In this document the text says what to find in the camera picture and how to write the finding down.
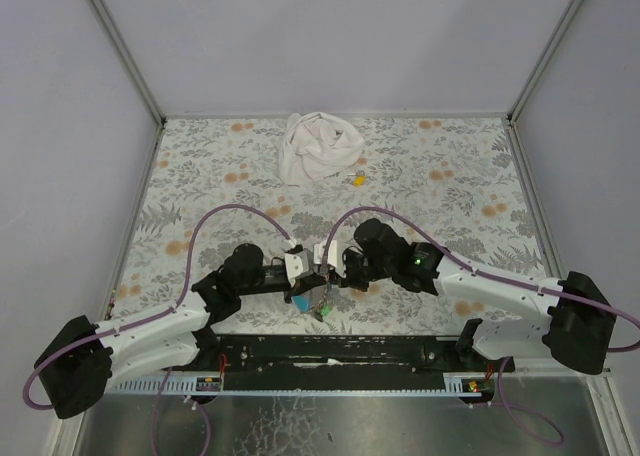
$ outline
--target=metal plate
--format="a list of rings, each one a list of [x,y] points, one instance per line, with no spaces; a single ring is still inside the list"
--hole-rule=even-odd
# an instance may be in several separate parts
[[[452,398],[219,397],[205,406],[211,455],[527,456],[608,454],[593,405],[578,378],[509,378],[514,403],[551,417],[568,444],[553,450],[529,438],[501,408],[469,409]],[[152,396],[107,395],[85,419],[76,455],[152,454]],[[523,422],[543,436],[539,420]],[[158,418],[162,456],[200,454],[204,424],[182,398],[165,397]]]

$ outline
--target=crumpled cloth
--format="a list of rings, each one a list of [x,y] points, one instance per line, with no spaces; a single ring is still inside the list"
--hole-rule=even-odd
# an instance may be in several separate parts
[[[363,148],[362,135],[344,119],[294,113],[280,146],[280,179],[292,186],[317,181],[355,164]]]

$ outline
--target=gray wall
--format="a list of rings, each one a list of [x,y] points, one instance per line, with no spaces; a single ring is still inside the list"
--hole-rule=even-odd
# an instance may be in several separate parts
[[[54,414],[22,384],[98,316],[154,126],[85,0],[0,0],[0,35],[0,454],[35,456]]]
[[[567,269],[640,315],[640,0],[587,0],[519,127]],[[640,335],[621,322],[614,343]],[[640,353],[610,357],[640,438]]]
[[[569,0],[107,0],[168,114],[501,111]]]

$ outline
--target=floral tablecloth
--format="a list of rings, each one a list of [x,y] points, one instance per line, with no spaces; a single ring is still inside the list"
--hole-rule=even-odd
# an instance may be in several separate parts
[[[192,229],[211,208],[238,202],[261,209],[306,247],[356,206],[392,208],[451,250],[531,276],[544,269],[500,119],[352,119],[365,140],[356,167],[305,186],[279,180],[277,148],[285,119],[173,119],[164,131],[112,315],[133,314],[175,299],[185,277]],[[356,187],[355,169],[366,181]],[[338,232],[352,240],[371,213]],[[398,234],[417,240],[390,218]],[[217,269],[240,243],[281,256],[283,238],[261,218],[231,210],[213,216],[196,241],[192,281]],[[480,302],[406,292],[378,282],[369,292],[343,289],[320,323],[283,302],[282,294],[247,296],[218,323],[219,333],[458,334],[470,317],[505,312]]]

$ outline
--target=gray leaf pattern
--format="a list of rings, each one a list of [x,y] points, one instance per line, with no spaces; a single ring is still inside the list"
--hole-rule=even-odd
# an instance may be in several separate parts
[[[497,267],[544,275],[533,220],[497,118],[359,118],[365,140],[354,168],[301,187],[278,174],[285,119],[171,119],[138,216],[113,316],[176,298],[182,288],[192,231],[221,204],[238,202],[274,217],[301,244],[324,239],[356,206],[393,209],[450,249]],[[351,173],[363,170],[362,186]],[[386,215],[359,213],[337,237],[353,241],[358,224],[375,216],[408,241],[413,230]],[[219,267],[234,248],[253,242],[265,264],[286,244],[268,223],[240,210],[216,214],[195,242],[191,281]],[[470,317],[510,318],[506,312],[457,298],[403,291],[389,281],[367,293],[335,291],[320,323],[283,302],[282,294],[243,299],[242,309],[215,325],[218,332],[288,334],[457,334]]]

